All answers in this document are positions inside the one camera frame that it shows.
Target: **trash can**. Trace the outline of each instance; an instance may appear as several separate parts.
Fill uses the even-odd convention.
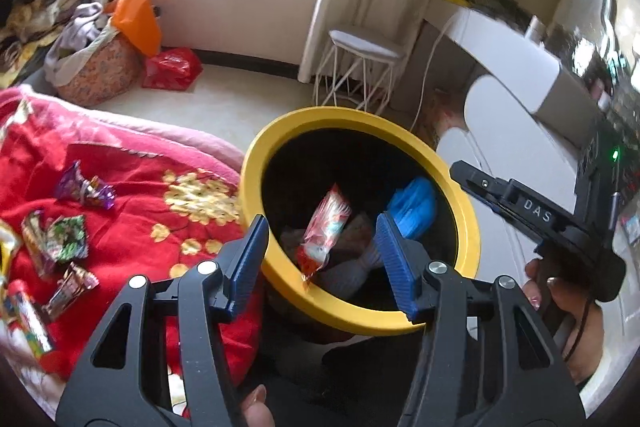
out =
[[[445,163],[417,137],[383,118],[341,107],[301,109],[268,124],[249,147],[239,189],[245,225],[256,214],[270,224],[262,264],[267,280],[296,308],[339,330],[376,336],[420,328],[395,308],[384,270],[373,277],[368,298],[365,291],[348,303],[304,283],[277,239],[285,226],[306,228],[334,183],[353,215],[364,211],[375,223],[394,192],[416,176],[431,179],[438,197],[436,221],[420,241],[430,257],[474,277],[480,236],[473,207]]]

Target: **black baseboard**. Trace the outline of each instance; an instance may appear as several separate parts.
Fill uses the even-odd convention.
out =
[[[225,68],[236,68],[238,70],[257,71],[257,73],[283,76],[284,78],[298,78],[300,66],[280,62],[279,60],[269,60],[268,58],[248,57],[246,55],[236,55],[233,53],[210,52],[206,50],[194,50],[203,64],[214,66],[224,66]]]

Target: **white stool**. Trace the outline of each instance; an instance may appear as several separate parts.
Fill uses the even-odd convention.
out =
[[[404,57],[404,50],[394,42],[384,38],[382,35],[364,28],[357,28],[356,26],[340,26],[329,31],[333,45],[325,51],[320,61],[320,67],[316,73],[316,83],[314,86],[314,103],[316,105],[326,105],[331,98],[334,99],[334,105],[338,105],[338,98],[347,98],[351,102],[356,103],[356,109],[363,109],[368,111],[373,98],[380,98],[380,105],[376,110],[376,114],[382,113],[383,109],[389,103],[391,99],[391,93],[396,83],[394,75],[394,68],[397,66]],[[338,78],[338,50],[345,50],[355,55],[355,60],[344,75]],[[324,68],[328,64],[329,60],[334,59],[333,81],[331,87],[329,87],[327,79],[328,76],[322,73]],[[367,78],[367,62],[372,62],[371,67],[375,63],[383,65],[383,71],[377,80]],[[351,98],[352,92],[349,86],[349,75],[356,70],[356,68],[362,64],[362,81],[359,82],[359,86],[362,88],[362,101],[358,103],[358,100]],[[322,77],[325,79],[325,86],[327,88],[327,96],[322,104],[319,103],[319,88]],[[342,87],[342,84],[347,83],[347,95],[338,93],[338,89]]]

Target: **yellow trash can rim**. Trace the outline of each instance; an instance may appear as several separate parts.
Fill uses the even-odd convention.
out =
[[[239,198],[242,220],[247,227],[257,214],[264,215],[262,179],[274,154],[286,142],[309,131],[342,128],[373,135],[398,147],[416,160],[445,195],[458,231],[456,270],[464,277],[475,277],[480,261],[480,233],[476,214],[468,196],[451,180],[449,169],[433,150],[409,131],[378,116],[344,107],[309,107],[277,118],[255,137],[242,165]],[[262,273],[274,288],[321,323],[358,335],[397,335],[418,330],[402,312],[383,312],[361,308],[303,283],[298,268],[282,251],[270,230],[269,246]]]

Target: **hand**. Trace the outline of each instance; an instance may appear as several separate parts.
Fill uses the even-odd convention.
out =
[[[271,411],[264,404],[267,388],[260,384],[240,404],[240,409],[248,427],[275,427]]]
[[[540,259],[534,259],[527,264],[524,271],[533,280],[527,282],[522,288],[524,295],[527,296],[536,310],[540,308],[540,302],[542,302],[540,289],[535,282],[539,266]],[[549,279],[547,284],[551,291],[551,296],[558,307],[572,314],[575,318],[575,328],[569,335],[562,353],[565,357],[574,345],[575,337],[578,335],[588,295],[584,289],[556,277]],[[567,362],[569,372],[575,383],[580,383],[595,373],[602,358],[603,345],[604,325],[602,322],[602,310],[597,304],[592,304],[580,343],[578,343],[575,352]]]

